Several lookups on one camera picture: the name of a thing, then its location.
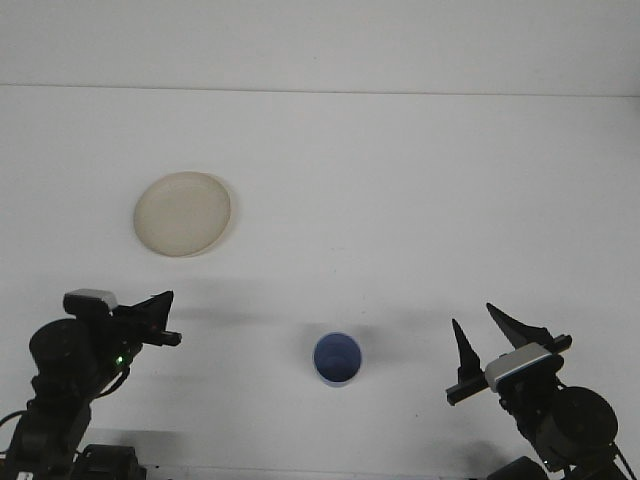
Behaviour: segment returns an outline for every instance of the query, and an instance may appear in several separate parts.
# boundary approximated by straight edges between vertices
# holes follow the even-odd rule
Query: cable
[[[124,370],[122,370],[122,373],[120,374],[118,379],[113,383],[113,385],[111,385],[107,390],[102,392],[96,398],[106,397],[107,395],[111,395],[113,392],[115,392],[118,388],[120,388],[120,386],[127,379],[127,377],[129,376],[129,373],[131,373],[131,369],[129,367],[126,367]]]
[[[622,455],[622,452],[620,451],[620,447],[618,447],[618,445],[616,445],[615,443],[613,444],[613,446],[616,449],[616,453],[618,454],[618,456],[620,457],[620,460],[622,460],[623,465],[625,466],[625,468],[627,469],[627,472],[629,472],[629,475],[631,476],[632,480],[638,480],[636,478],[636,476],[633,474],[633,471],[631,470],[631,467],[629,466],[629,464],[627,463],[627,459],[624,458],[624,455]]]
[[[0,427],[2,427],[5,423],[7,423],[12,418],[19,417],[20,415],[23,415],[25,413],[27,413],[26,410],[18,410],[16,412],[10,413],[6,417],[4,417],[2,420],[0,420]],[[8,451],[9,450],[3,450],[3,451],[0,452],[0,455],[6,455]]]

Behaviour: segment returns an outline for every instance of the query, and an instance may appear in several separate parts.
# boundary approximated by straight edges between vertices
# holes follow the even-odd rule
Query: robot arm
[[[571,337],[553,338],[546,328],[522,324],[491,304],[487,308],[515,350],[482,371],[479,357],[454,320],[460,368],[458,383],[446,392],[449,403],[455,405],[490,388],[547,470],[564,471],[565,480],[627,479],[614,463],[620,452],[614,443],[618,422],[611,406],[591,390],[566,387],[556,375],[564,364],[559,353],[571,346]],[[511,479],[538,480],[547,475],[522,457],[488,477]]]
[[[36,395],[16,426],[5,480],[69,478],[91,419],[89,404],[124,381],[144,343],[180,343],[179,333],[165,330],[172,301],[170,291],[131,307],[101,290],[65,295],[65,311],[76,318],[45,325],[29,343],[38,367],[31,382]],[[115,388],[103,392],[118,377]]]

